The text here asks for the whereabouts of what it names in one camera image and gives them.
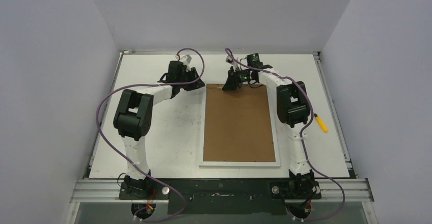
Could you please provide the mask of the white picture frame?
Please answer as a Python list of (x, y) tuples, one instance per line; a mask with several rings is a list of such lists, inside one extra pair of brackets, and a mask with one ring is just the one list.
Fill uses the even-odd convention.
[(209, 83), (202, 95), (199, 167), (280, 167), (274, 92), (222, 87)]

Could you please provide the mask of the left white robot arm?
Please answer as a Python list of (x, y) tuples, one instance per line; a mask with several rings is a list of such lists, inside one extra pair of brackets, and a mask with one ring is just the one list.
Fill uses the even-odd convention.
[(139, 199), (146, 199), (155, 191), (155, 182), (149, 178), (150, 167), (145, 146), (145, 137), (152, 123), (153, 107), (174, 98), (181, 90), (192, 91), (205, 86), (190, 62), (190, 57), (170, 61), (168, 71), (162, 75), (158, 85), (141, 92), (125, 89), (121, 94), (113, 125), (125, 146), (125, 192), (132, 193)]

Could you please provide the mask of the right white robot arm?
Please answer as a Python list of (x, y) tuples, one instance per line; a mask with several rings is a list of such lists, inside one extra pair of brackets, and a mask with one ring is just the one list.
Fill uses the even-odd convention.
[(294, 82), (283, 78), (272, 66), (264, 65), (259, 55), (254, 53), (246, 57), (247, 64), (242, 65), (232, 54), (226, 62), (231, 65), (223, 91), (236, 91), (245, 82), (256, 81), (266, 86), (276, 95), (276, 112), (279, 121), (289, 126), (292, 140), (289, 144), (289, 182), (286, 193), (294, 199), (311, 200), (317, 193), (314, 173), (308, 163), (302, 132), (296, 132), (297, 124), (307, 125), (312, 114), (303, 82)]

